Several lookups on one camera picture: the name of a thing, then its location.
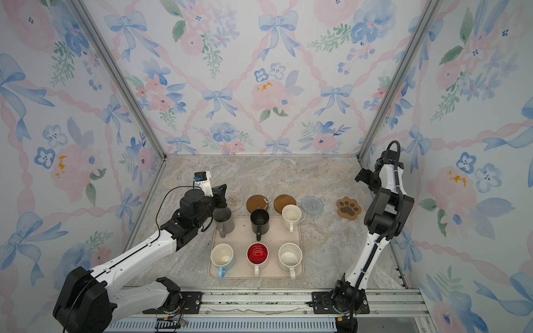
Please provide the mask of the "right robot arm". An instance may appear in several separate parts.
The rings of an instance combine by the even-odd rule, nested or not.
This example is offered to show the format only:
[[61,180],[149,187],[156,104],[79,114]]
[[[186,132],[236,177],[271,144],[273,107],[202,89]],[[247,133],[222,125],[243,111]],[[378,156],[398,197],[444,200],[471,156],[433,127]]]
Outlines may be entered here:
[[366,210],[366,241],[355,265],[338,280],[331,299],[336,312],[354,314],[364,301],[370,273],[384,248],[401,234],[414,206],[403,186],[401,150],[388,148],[376,160],[374,170],[362,169],[355,181],[368,186],[374,195]]

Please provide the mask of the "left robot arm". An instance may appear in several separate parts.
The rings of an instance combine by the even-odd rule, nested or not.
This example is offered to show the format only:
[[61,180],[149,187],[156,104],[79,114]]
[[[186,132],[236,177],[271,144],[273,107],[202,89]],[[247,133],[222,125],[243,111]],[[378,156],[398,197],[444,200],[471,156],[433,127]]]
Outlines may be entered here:
[[126,288],[145,269],[180,251],[215,210],[226,208],[225,184],[209,188],[203,181],[189,187],[180,207],[146,240],[91,269],[79,266],[65,278],[53,316],[66,332],[104,332],[108,326],[145,310],[175,314],[185,301],[180,287],[168,277]]

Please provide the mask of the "plain brown wooden coaster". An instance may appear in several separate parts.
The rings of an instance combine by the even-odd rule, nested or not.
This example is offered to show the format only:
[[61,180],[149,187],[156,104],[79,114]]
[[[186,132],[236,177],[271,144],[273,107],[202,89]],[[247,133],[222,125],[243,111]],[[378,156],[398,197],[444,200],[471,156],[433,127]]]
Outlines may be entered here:
[[277,196],[273,203],[275,211],[279,214],[282,214],[283,208],[287,205],[296,205],[296,199],[288,194]]

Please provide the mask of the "scratched brown wooden coaster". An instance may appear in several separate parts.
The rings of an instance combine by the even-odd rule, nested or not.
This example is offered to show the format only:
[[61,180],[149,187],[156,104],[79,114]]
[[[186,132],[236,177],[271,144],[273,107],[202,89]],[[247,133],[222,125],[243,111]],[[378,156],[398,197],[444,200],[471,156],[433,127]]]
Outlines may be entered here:
[[263,195],[260,195],[260,194],[252,195],[251,197],[248,198],[246,207],[250,213],[253,213],[256,210],[268,210],[269,201]]

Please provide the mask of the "brown paw shaped coaster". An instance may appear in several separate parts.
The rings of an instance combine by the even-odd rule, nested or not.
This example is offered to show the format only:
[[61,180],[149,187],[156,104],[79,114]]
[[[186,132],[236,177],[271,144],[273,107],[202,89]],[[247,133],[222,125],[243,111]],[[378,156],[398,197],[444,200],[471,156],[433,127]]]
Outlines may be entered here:
[[343,219],[354,221],[362,212],[356,199],[344,197],[336,202],[337,215]]

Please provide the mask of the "blue grey woven coaster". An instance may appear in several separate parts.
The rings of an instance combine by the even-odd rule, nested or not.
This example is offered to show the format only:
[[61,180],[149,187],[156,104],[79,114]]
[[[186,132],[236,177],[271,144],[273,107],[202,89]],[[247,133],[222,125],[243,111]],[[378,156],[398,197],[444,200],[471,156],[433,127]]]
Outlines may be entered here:
[[316,216],[323,212],[324,204],[316,196],[306,196],[301,200],[301,209],[308,215]]

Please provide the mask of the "colourful stitched white coaster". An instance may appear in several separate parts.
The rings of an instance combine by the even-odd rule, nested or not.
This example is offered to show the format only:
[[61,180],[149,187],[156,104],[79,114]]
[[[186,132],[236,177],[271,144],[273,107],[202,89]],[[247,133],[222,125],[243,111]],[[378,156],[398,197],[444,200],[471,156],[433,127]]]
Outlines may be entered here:
[[238,193],[230,193],[226,195],[226,203],[232,212],[236,212],[242,207],[243,198]]

